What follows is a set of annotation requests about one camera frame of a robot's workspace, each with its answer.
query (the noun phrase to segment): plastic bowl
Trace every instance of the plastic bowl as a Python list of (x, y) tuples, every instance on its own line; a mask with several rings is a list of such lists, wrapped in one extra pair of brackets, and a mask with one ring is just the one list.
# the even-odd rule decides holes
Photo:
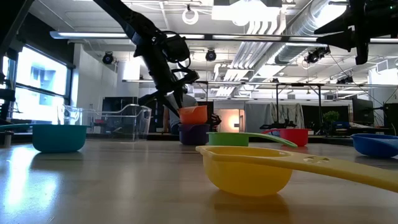
[(201, 146), (209, 141), (209, 124), (180, 124), (180, 142), (188, 146)]
[[(212, 147), (208, 152), (229, 156), (289, 156), (286, 152), (254, 147)], [(292, 175), (292, 169), (249, 164), (242, 162), (222, 162), (203, 154), (203, 165), (210, 181), (226, 192), (261, 197), (276, 194), (282, 190)]]
[(390, 158), (398, 155), (398, 137), (383, 134), (354, 134), (354, 148), (365, 156)]
[(305, 146), (308, 144), (308, 129), (299, 129), (299, 128), (270, 129), (262, 133), (267, 134), (273, 131), (279, 131), (280, 137), (282, 139), (294, 142), (298, 147)]
[(182, 124), (205, 124), (207, 122), (207, 106), (180, 108), (178, 112)]
[(76, 152), (86, 142), (86, 126), (54, 124), (10, 124), (0, 129), (32, 127), (33, 146), (46, 153)]

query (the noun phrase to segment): wooden table surface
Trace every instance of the wooden table surface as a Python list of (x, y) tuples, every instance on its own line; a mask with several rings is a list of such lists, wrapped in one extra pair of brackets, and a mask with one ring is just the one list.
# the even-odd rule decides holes
[[(294, 151), (398, 169), (397, 159), (370, 159), (348, 146)], [(0, 202), (0, 223), (398, 223), (397, 193), (318, 174), (295, 171), (270, 197), (222, 192), (201, 155), (179, 142), (88, 141), (73, 154), (0, 149)]]

